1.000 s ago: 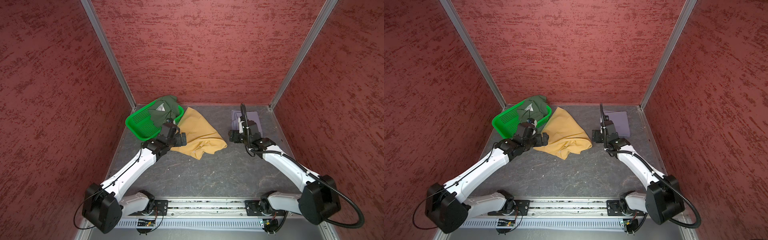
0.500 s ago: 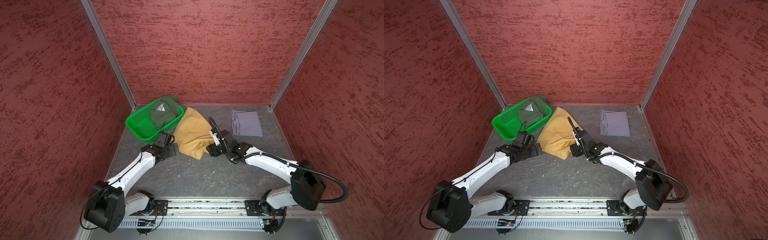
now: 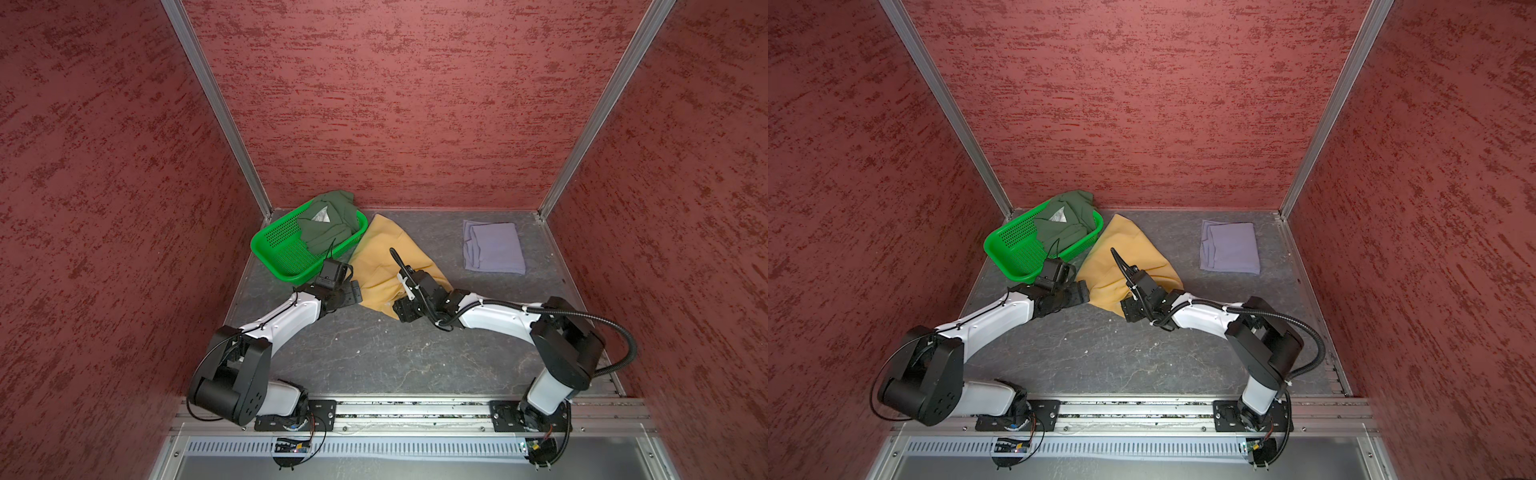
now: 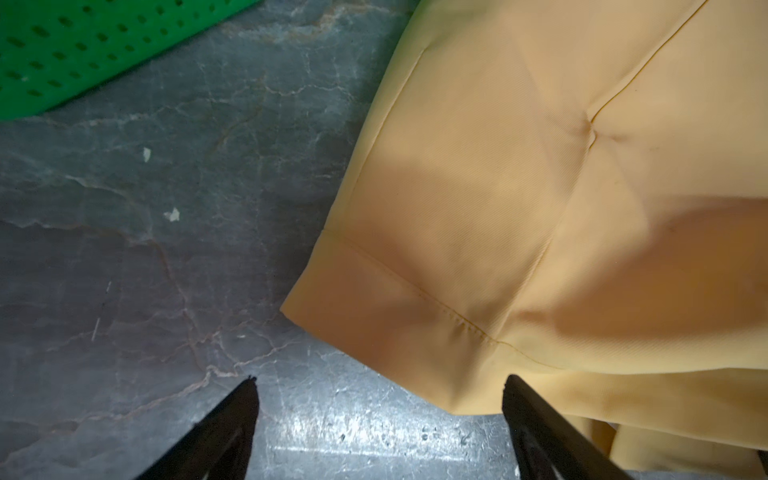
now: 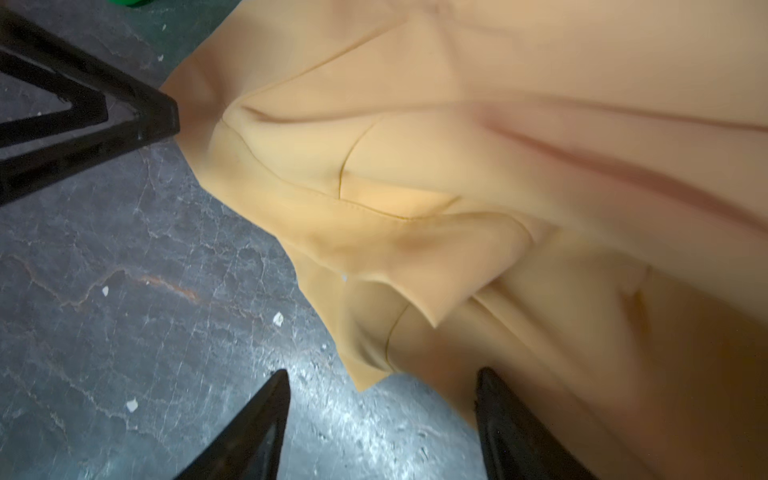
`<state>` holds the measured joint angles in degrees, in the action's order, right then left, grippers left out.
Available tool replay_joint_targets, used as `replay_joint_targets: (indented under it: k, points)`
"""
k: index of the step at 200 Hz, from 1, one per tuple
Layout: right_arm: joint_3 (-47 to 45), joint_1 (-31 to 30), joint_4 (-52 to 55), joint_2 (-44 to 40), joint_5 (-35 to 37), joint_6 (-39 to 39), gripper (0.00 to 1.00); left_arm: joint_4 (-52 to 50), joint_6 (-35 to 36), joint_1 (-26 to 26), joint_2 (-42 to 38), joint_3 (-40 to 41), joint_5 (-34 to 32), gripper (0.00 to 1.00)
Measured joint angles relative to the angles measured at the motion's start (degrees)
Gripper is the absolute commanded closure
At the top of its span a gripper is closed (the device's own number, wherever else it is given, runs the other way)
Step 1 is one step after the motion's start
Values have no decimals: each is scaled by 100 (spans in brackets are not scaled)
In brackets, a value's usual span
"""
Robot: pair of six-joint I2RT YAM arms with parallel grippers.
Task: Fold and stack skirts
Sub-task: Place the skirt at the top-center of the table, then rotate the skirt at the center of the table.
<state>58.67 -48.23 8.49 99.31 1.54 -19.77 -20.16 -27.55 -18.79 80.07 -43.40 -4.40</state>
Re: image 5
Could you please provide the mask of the green plastic basket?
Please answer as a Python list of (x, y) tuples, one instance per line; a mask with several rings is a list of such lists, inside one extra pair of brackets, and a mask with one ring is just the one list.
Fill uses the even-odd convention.
[(153, 0), (109, 0), (109, 2), (127, 8), (137, 8), (139, 6), (152, 3)]

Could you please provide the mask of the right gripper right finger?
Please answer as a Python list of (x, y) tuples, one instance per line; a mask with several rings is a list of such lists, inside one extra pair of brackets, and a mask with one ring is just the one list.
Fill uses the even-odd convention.
[(595, 480), (488, 367), (477, 373), (475, 417), (488, 479)]

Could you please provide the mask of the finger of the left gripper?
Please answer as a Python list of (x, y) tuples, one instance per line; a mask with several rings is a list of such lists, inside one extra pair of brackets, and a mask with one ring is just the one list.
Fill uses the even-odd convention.
[(69, 106), (3, 122), (2, 147), (73, 135), (2, 161), (4, 205), (180, 131), (174, 99), (8, 8), (1, 10), (1, 71)]

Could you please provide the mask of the yellow skirt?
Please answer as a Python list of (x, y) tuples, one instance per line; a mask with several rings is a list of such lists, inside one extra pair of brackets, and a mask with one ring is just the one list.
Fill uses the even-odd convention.
[(170, 74), (359, 389), (494, 369), (601, 479), (767, 475), (763, 1), (244, 1)]

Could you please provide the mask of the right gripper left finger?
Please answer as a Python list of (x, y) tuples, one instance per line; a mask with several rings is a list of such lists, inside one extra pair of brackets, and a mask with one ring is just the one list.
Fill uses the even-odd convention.
[(277, 370), (176, 479), (277, 479), (290, 401), (288, 372)]

